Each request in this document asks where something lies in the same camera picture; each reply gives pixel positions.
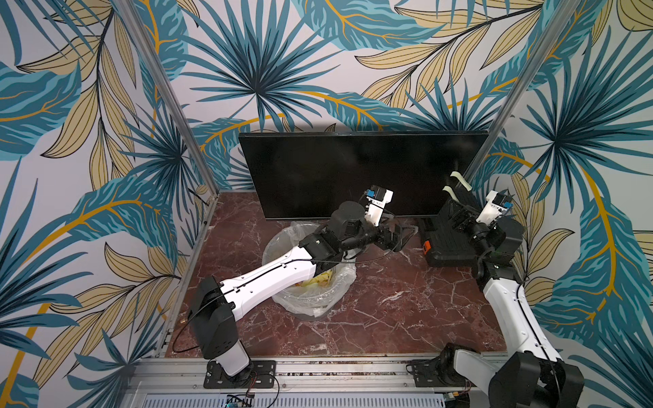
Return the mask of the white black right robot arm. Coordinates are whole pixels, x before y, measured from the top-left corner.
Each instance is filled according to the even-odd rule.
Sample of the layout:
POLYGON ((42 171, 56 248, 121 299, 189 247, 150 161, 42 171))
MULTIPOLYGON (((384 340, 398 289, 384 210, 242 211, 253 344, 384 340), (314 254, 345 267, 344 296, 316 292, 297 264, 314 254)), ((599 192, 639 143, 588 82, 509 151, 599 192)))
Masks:
POLYGON ((498 320, 509 353, 501 367, 469 350, 454 351, 452 368, 482 391, 492 407, 574 407, 584 377, 567 364, 549 342, 525 297, 516 269, 498 263, 491 233, 506 205, 488 204, 485 212, 454 204, 452 229, 465 235, 474 250, 475 279, 498 320))

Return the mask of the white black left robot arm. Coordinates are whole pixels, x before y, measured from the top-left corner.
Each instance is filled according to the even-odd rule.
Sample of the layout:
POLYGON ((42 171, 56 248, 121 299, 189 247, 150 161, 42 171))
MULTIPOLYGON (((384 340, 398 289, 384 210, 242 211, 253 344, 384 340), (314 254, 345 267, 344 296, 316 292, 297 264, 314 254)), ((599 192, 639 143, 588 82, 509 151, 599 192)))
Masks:
POLYGON ((384 254, 398 253, 416 234, 412 225, 392 224, 384 203, 344 202, 298 245, 265 265, 231 279, 213 277, 197 287, 187 328, 205 360, 214 361, 228 381, 246 383, 254 365, 240 339, 237 322, 254 307, 286 288, 338 265, 356 264, 371 245, 384 254))

